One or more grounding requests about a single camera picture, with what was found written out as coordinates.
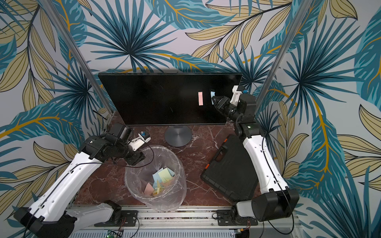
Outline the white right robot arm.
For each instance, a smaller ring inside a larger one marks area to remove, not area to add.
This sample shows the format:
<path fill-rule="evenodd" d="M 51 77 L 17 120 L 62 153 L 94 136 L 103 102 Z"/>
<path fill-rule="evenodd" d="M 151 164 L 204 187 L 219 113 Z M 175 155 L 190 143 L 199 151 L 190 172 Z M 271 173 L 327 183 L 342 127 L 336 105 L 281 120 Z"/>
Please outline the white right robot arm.
<path fill-rule="evenodd" d="M 269 152 L 264 132 L 255 118 L 255 96 L 236 92 L 234 97 L 213 96 L 212 102 L 221 115 L 234 122 L 235 133 L 252 161 L 261 189 L 260 196 L 235 205 L 237 215 L 259 222 L 288 218 L 293 215 L 299 194 L 285 182 Z"/>

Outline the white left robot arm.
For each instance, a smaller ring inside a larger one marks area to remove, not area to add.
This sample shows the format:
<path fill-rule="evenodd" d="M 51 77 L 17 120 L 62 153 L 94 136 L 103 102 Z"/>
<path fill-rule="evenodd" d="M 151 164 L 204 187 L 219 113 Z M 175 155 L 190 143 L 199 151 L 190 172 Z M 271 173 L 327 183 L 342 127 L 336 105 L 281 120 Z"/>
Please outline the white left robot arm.
<path fill-rule="evenodd" d="M 29 207 L 18 208 L 13 217 L 38 238 L 68 238 L 93 225 L 119 225 L 123 221 L 120 205 L 107 200 L 84 211 L 67 211 L 86 180 L 108 159 L 124 159 L 134 168 L 145 159 L 139 148 L 151 140 L 142 131 L 131 139 L 132 128 L 116 123 L 101 135 L 90 136 L 53 185 Z"/>

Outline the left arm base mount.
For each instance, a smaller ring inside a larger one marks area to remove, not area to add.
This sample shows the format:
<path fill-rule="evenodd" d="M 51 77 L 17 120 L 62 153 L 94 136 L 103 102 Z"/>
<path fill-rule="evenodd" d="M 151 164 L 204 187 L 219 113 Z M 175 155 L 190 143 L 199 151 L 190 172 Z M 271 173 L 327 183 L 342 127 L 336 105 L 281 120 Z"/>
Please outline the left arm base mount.
<path fill-rule="evenodd" d="M 109 221 L 97 223 L 94 227 L 134 227 L 137 223 L 137 210 L 121 210 L 112 215 Z"/>

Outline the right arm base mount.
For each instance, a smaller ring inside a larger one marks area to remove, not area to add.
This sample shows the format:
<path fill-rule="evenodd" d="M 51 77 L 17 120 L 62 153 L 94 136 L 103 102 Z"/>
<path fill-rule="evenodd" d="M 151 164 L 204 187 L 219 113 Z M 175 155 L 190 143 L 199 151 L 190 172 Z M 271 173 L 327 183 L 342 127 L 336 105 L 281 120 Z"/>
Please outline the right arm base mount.
<path fill-rule="evenodd" d="M 252 217 L 241 217 L 233 210 L 217 210 L 211 215 L 212 219 L 216 220 L 218 226 L 257 226 L 258 221 Z"/>

